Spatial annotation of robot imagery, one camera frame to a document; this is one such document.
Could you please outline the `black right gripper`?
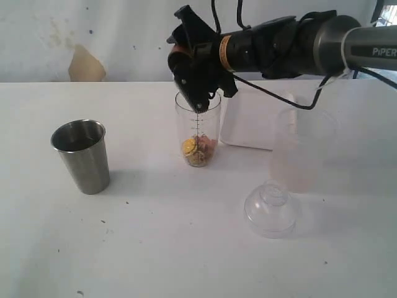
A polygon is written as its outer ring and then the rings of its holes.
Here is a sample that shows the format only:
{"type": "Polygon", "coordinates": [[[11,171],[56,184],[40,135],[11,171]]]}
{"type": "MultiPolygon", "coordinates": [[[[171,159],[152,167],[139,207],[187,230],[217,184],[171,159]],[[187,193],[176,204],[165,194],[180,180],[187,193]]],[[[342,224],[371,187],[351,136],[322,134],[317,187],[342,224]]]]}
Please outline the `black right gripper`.
{"type": "Polygon", "coordinates": [[[174,16],[182,24],[174,29],[167,43],[173,46],[178,44],[190,50],[192,61],[184,67],[199,69],[204,74],[208,80],[209,98],[212,98],[212,94],[218,89],[223,90],[225,97],[233,97],[238,92],[235,80],[233,75],[220,65],[219,58],[213,53],[213,44],[204,42],[193,45],[186,34],[186,30],[192,34],[214,34],[214,30],[189,5],[179,8],[174,16]]]}

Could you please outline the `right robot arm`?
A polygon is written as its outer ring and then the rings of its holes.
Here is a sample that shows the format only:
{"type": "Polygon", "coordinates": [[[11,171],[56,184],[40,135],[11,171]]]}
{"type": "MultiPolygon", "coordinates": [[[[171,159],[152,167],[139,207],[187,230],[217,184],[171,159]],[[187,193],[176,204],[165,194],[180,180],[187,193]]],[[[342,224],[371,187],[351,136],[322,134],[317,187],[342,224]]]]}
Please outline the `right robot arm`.
{"type": "Polygon", "coordinates": [[[218,90],[233,97],[235,73],[265,79],[301,75],[335,76],[346,69],[396,69],[396,27],[362,26],[335,10],[280,17],[223,33],[207,25],[190,6],[175,13],[181,24],[167,42],[167,58],[179,91],[199,111],[218,90]]]}

